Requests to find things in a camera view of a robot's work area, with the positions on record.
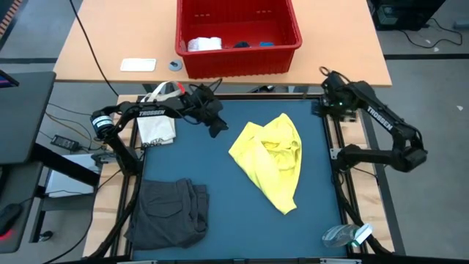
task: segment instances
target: white sticker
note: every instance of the white sticker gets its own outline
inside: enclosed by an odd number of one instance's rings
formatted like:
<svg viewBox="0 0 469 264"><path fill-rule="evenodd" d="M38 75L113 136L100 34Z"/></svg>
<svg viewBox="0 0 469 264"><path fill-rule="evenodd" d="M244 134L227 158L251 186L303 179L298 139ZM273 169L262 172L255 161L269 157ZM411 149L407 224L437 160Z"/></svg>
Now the white sticker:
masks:
<svg viewBox="0 0 469 264"><path fill-rule="evenodd" d="M93 120L92 124L96 125L96 123L102 121L102 120L112 120L110 116L102 116L98 117L97 119Z"/></svg>
<svg viewBox="0 0 469 264"><path fill-rule="evenodd" d="M121 71L149 72L155 70L156 59L123 59Z"/></svg>
<svg viewBox="0 0 469 264"><path fill-rule="evenodd" d="M109 124L112 124L112 121L109 121L109 120L105 120L105 121L101 121L99 122L98 124L96 124L96 127L99 128L103 125L109 125Z"/></svg>

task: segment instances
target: red plastic basket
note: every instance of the red plastic basket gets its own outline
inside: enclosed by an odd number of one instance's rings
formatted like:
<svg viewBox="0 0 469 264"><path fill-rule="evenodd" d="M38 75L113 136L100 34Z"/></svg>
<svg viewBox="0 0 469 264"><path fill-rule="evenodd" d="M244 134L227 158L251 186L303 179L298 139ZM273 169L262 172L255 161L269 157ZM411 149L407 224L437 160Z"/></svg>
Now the red plastic basket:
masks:
<svg viewBox="0 0 469 264"><path fill-rule="evenodd" d="M220 37L223 49L187 51L197 37ZM242 41L250 48L233 48ZM301 43L291 0L177 1L175 48L190 78L285 73Z"/></svg>

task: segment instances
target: gray cloth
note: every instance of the gray cloth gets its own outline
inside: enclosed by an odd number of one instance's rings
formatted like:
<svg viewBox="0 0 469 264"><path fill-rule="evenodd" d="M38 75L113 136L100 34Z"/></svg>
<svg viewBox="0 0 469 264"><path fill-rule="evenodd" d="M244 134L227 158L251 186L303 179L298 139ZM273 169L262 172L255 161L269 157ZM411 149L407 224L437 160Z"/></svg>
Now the gray cloth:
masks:
<svg viewBox="0 0 469 264"><path fill-rule="evenodd" d="M142 180L139 200L125 237L135 250L188 248L207 231L208 194L191 180Z"/></svg>

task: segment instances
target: white towel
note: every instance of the white towel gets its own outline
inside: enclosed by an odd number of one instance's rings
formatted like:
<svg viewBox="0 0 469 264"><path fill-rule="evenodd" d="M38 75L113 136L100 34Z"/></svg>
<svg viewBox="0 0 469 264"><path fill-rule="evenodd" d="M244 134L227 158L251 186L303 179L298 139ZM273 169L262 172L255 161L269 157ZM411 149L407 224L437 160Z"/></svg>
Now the white towel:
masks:
<svg viewBox="0 0 469 264"><path fill-rule="evenodd" d="M169 81L165 81L158 85L152 93L146 95L140 102L158 102L164 101L167 98L178 96L181 90L178 89L167 95L161 95L160 92L167 85ZM176 128L174 126L174 119L167 116L156 117L139 117L137 118L139 124L139 133L141 137L141 144L144 147L158 146L161 144L170 144L176 137Z"/></svg>
<svg viewBox="0 0 469 264"><path fill-rule="evenodd" d="M221 49L220 37L197 37L189 40L188 51L213 51Z"/></svg>

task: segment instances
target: yellow shirt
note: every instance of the yellow shirt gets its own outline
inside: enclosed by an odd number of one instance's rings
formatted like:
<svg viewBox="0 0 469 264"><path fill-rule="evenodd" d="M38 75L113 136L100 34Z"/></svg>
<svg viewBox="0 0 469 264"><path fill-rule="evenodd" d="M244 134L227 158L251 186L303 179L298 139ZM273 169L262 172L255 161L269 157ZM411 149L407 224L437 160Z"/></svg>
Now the yellow shirt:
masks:
<svg viewBox="0 0 469 264"><path fill-rule="evenodd" d="M296 208L301 140L286 114L265 127L248 122L229 154L279 211L287 214Z"/></svg>

